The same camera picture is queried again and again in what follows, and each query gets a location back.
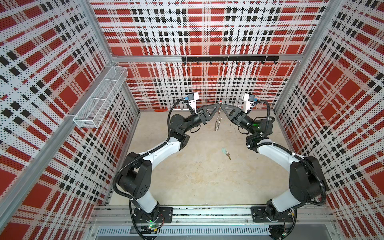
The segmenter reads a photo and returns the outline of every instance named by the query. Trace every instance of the wire basket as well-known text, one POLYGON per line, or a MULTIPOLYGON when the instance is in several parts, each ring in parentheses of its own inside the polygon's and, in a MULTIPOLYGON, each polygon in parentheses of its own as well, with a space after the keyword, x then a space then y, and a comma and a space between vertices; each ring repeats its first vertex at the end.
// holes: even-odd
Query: wire basket
POLYGON ((127 68, 111 67, 74 117, 73 121, 76 125, 78 127, 98 128, 127 76, 127 68))

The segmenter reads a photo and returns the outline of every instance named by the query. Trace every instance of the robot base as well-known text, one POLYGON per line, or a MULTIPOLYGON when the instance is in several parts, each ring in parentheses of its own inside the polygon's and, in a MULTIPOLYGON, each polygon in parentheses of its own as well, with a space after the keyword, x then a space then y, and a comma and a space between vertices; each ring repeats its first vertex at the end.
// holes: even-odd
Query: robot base
MULTIPOLYGON (((252 219, 253 222, 271 222, 266 218, 264 214, 266 207, 251 207, 252 219)), ((293 222, 292 215, 289 215, 288 212, 284 212, 279 215, 277 222, 293 222)))
MULTIPOLYGON (((172 222, 172 215, 173 215, 172 207, 160 207, 159 214, 162 214, 164 216, 164 223, 172 222)), ((142 213, 142 210, 138 210, 137 208, 135 208, 133 212, 133 218, 135 220, 135 223, 150 223, 149 218, 142 213)), ((163 222, 162 217, 158 217, 152 223, 162 223, 162 222, 163 222)))

